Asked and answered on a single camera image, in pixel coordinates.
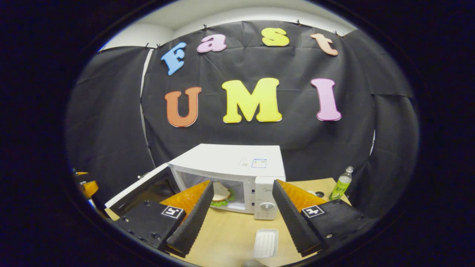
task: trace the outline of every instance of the bread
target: bread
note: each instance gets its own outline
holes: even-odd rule
[[[231,192],[221,182],[219,181],[213,182],[213,188],[214,188],[214,197],[212,200],[213,202],[225,201],[231,197]]]

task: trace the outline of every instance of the pink letter i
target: pink letter i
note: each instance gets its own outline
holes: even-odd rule
[[[320,112],[317,113],[317,119],[321,121],[341,119],[342,114],[336,110],[335,95],[333,94],[335,82],[330,79],[313,79],[310,83],[317,88],[320,101]]]

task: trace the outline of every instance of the plastic bottle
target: plastic bottle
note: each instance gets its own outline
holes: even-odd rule
[[[328,197],[329,200],[337,200],[340,197],[342,197],[343,193],[345,193],[346,189],[351,183],[352,179],[352,172],[353,172],[353,167],[348,166],[346,168],[346,172],[338,178],[338,181],[335,185],[335,188],[333,188],[332,193]]]

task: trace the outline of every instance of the black fabric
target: black fabric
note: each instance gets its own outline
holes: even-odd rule
[[[287,32],[287,47],[267,47],[261,30],[272,27]],[[336,57],[324,53],[313,33],[322,33],[338,49]],[[227,48],[199,54],[201,39],[224,34]],[[184,65],[174,74],[161,57],[180,42]],[[226,91],[222,84],[241,80],[252,92],[258,80],[274,77],[282,120],[261,123],[254,117],[226,124]],[[335,81],[335,101],[342,118],[323,122],[314,78]],[[186,128],[170,125],[164,96],[180,91],[179,114],[188,114],[187,88],[199,86],[198,118]],[[152,54],[145,75],[142,106],[147,139],[155,164],[167,162],[200,143],[280,145],[289,181],[336,177],[349,165],[359,168],[370,154],[374,131],[374,105],[362,66],[353,49],[334,33],[279,21],[233,22],[200,30],[170,41]]]
[[[343,40],[363,66],[376,113],[373,151],[361,168],[355,168],[347,195],[355,207],[378,217],[397,202],[416,164],[416,101],[404,72],[380,45],[360,30]]]
[[[147,53],[126,47],[97,54],[77,80],[68,105],[68,158],[96,180],[94,196],[102,204],[153,169],[139,108]]]
[[[418,152],[418,123],[408,98],[375,95],[376,140],[351,203],[371,217],[386,213],[408,184]]]
[[[286,47],[267,47],[261,30],[282,28]],[[322,33],[338,50],[327,55],[310,35]],[[224,34],[227,47],[198,53],[205,36]],[[183,67],[171,76],[161,57],[180,42]],[[148,49],[113,48],[96,55],[78,81],[69,111],[68,153],[79,171],[95,175],[97,194],[107,201],[153,168],[140,124],[140,81]],[[282,120],[226,124],[222,84],[241,80],[252,93],[266,77],[279,80]],[[333,87],[339,121],[319,121],[318,93],[310,81]],[[178,110],[188,114],[184,91],[199,86],[198,118],[189,127],[169,124],[164,96],[182,92]],[[417,116],[404,73],[383,48],[359,30],[344,38],[325,30],[279,21],[242,21],[179,37],[155,49],[142,93],[145,130],[155,165],[200,143],[280,145],[288,181],[338,176],[353,166],[347,190],[352,204],[378,217],[397,201],[410,180],[418,150]],[[373,132],[376,141],[372,154]]]

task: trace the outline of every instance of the colorful letter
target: colorful letter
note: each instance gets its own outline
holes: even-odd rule
[[[165,60],[168,66],[168,75],[172,75],[177,71],[181,66],[183,66],[183,61],[178,61],[179,58],[183,59],[185,57],[185,52],[181,48],[185,47],[186,44],[181,42],[177,44],[174,48],[168,51],[165,55],[162,56],[162,60]]]
[[[226,48],[226,36],[222,34],[213,34],[207,36],[201,40],[200,44],[196,50],[200,53],[206,53],[210,51],[220,52]]]
[[[289,38],[285,36],[286,32],[281,28],[265,28],[261,31],[262,41],[268,47],[284,47],[290,43]]]
[[[338,55],[338,51],[331,48],[329,45],[329,44],[332,44],[333,42],[330,39],[323,36],[323,34],[315,33],[315,34],[311,34],[310,37],[316,39],[318,46],[320,46],[320,49],[323,50],[328,55],[332,55],[332,56]]]
[[[318,99],[320,101],[320,112],[317,119],[321,121],[338,121],[342,114],[336,110],[333,85],[335,82],[329,79],[313,79],[310,83],[317,88]]]
[[[195,123],[198,117],[198,94],[201,87],[191,87],[186,89],[185,94],[188,96],[188,115],[181,117],[178,114],[178,98],[180,91],[169,92],[165,95],[167,101],[167,119],[168,122],[175,127],[188,127]]]
[[[276,90],[279,80],[275,78],[260,79],[252,94],[239,80],[227,81],[222,87],[227,93],[227,113],[223,117],[225,123],[238,123],[242,117],[238,114],[238,105],[248,122],[254,117],[259,105],[256,119],[260,122],[278,122],[282,114],[277,109]]]

